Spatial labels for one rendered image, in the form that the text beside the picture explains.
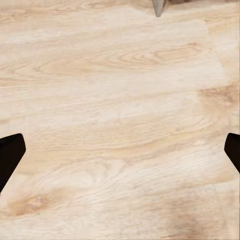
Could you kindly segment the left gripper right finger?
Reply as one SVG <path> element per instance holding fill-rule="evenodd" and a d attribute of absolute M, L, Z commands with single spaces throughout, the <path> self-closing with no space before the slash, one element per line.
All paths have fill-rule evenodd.
<path fill-rule="evenodd" d="M 240 173 L 240 135 L 228 133 L 224 151 Z"/>

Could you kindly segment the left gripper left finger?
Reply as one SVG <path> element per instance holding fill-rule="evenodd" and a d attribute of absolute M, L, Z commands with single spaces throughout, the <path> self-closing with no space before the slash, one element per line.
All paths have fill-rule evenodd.
<path fill-rule="evenodd" d="M 0 138 L 0 193 L 26 152 L 21 133 Z"/>

